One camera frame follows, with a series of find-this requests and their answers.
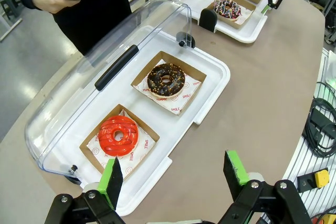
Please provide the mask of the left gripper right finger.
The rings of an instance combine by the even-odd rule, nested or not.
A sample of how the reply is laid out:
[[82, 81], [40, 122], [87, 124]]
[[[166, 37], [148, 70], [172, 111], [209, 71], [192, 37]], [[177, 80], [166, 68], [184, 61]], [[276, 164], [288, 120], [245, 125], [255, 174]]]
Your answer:
[[223, 172], [233, 203], [219, 223], [249, 223], [254, 213], [265, 213], [271, 223], [312, 223], [290, 180], [274, 185], [250, 179], [236, 151], [225, 151]]

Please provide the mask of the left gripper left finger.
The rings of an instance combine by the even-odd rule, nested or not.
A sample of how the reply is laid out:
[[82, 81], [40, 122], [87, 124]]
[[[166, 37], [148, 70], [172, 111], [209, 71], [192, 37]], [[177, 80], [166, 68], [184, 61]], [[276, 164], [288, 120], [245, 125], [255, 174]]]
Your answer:
[[45, 223], [124, 223], [116, 212], [122, 183], [119, 160], [110, 159], [96, 189], [76, 198], [70, 194], [57, 195]]

